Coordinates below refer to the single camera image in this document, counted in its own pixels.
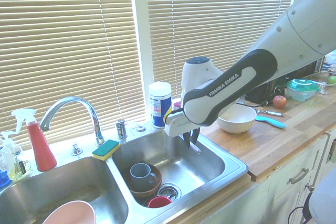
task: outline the red apple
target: red apple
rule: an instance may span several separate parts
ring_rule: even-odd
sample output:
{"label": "red apple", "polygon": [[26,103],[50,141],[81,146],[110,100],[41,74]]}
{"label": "red apple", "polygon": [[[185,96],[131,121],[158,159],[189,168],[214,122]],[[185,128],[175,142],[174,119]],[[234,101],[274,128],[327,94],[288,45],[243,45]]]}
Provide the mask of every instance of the red apple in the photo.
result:
{"label": "red apple", "polygon": [[287,103],[286,97],[283,97],[281,95],[277,95],[276,97],[273,98],[273,105],[277,109],[282,109]]}

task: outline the chrome faucet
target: chrome faucet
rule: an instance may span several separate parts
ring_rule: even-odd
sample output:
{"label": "chrome faucet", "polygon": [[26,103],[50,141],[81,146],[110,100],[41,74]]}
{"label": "chrome faucet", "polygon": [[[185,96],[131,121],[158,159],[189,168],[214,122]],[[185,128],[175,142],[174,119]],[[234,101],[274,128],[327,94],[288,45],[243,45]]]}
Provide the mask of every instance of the chrome faucet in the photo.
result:
{"label": "chrome faucet", "polygon": [[99,120],[96,111],[92,107],[92,105],[79,97],[65,97],[60,99],[59,101],[55,102],[44,114],[40,121],[40,129],[42,131],[48,131],[50,127],[50,121],[53,119],[56,112],[65,104],[68,104],[69,102],[79,102],[84,105],[84,107],[88,110],[92,123],[93,123],[93,130],[96,135],[96,146],[100,146],[104,143],[104,138],[101,134]]}

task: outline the clear spray bottle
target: clear spray bottle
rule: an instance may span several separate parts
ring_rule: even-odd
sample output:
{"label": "clear spray bottle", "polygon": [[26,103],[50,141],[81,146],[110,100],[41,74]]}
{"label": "clear spray bottle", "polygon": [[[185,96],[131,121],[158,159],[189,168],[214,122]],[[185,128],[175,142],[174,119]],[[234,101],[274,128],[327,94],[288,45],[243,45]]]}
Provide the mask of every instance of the clear spray bottle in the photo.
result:
{"label": "clear spray bottle", "polygon": [[16,133],[14,131],[5,131],[0,134],[5,139],[4,147],[1,152],[7,168],[7,176],[10,180],[20,180],[26,177],[30,172],[30,162],[22,159],[23,151],[21,146],[15,144],[14,141],[8,137]]}

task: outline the drawer handle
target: drawer handle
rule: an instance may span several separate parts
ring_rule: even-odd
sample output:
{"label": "drawer handle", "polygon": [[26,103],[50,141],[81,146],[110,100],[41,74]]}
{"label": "drawer handle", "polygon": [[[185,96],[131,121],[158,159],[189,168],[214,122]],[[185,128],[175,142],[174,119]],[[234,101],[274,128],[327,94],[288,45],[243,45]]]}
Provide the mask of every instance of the drawer handle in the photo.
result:
{"label": "drawer handle", "polygon": [[303,174],[302,174],[300,177],[298,177],[297,179],[295,179],[295,178],[290,178],[290,179],[289,179],[289,181],[290,181],[290,183],[291,183],[292,185],[295,184],[295,183],[297,183],[297,182],[299,182],[300,180],[302,180],[302,179],[308,174],[309,169],[308,169],[308,168],[307,168],[307,169],[302,168],[301,171],[303,172]]}

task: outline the white bowl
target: white bowl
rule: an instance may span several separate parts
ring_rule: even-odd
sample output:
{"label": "white bowl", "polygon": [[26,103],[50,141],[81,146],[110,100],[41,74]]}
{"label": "white bowl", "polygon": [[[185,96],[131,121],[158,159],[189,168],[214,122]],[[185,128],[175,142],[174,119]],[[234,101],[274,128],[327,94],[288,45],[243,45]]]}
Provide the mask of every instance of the white bowl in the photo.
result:
{"label": "white bowl", "polygon": [[254,109],[240,104],[233,104],[216,122],[224,131],[241,133],[252,127],[256,116],[257,113]]}

